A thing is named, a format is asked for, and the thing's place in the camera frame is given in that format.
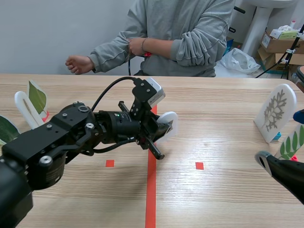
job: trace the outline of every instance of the sleeve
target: sleeve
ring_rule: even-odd
[[[171,59],[181,66],[207,66],[221,60],[235,0],[213,0],[193,31],[173,42]]]
[[[125,31],[110,43],[97,46],[88,56],[94,63],[94,73],[107,72],[125,63],[129,55],[130,38],[147,36],[146,0],[136,0],[128,12]]]

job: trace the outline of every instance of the sink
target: sink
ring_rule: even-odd
[[[257,8],[242,51],[255,57],[272,10],[274,8],[288,8],[298,2],[298,0],[245,0],[245,2],[257,6]]]
[[[287,8],[297,0],[245,0],[247,3],[262,8]]]

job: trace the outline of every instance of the wooden table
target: wooden table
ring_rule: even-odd
[[[21,129],[29,127],[14,105],[14,94],[33,79],[48,95],[51,115],[80,100],[92,106],[114,76],[0,75],[0,114]],[[304,206],[255,161],[260,150],[275,154],[253,123],[277,85],[289,84],[304,108],[304,95],[280,79],[155,77],[167,97],[158,113],[179,115],[177,137],[160,146],[157,162],[157,228],[295,228],[304,224]],[[114,87],[98,106],[118,110],[133,102],[131,82]],[[296,126],[290,121],[286,136]],[[34,208],[19,228],[145,227],[148,152],[131,144],[94,157],[78,156],[62,180],[34,193]],[[115,160],[106,168],[106,160]],[[196,169],[204,163],[204,170]]]

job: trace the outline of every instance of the person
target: person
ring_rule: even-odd
[[[215,77],[235,0],[135,0],[125,31],[88,56],[69,56],[72,73],[107,72],[151,53],[136,75]]]

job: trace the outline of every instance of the white wall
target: white wall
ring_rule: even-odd
[[[304,0],[299,0],[296,4],[286,9],[274,9],[269,22],[268,30],[279,28],[282,25],[289,25],[291,21],[295,20],[295,28],[299,29],[304,24]]]
[[[70,74],[69,55],[116,37],[134,0],[0,0],[0,73]],[[131,61],[135,74],[143,59]],[[107,75],[127,75],[127,65]]]
[[[236,0],[237,7],[246,11],[246,14],[242,14],[234,10],[232,12],[232,22],[231,27],[236,29],[236,33],[229,32],[228,36],[233,38],[236,42],[243,43],[246,34],[249,30],[253,14],[255,11],[255,6],[250,5],[249,3],[245,2],[244,0]]]

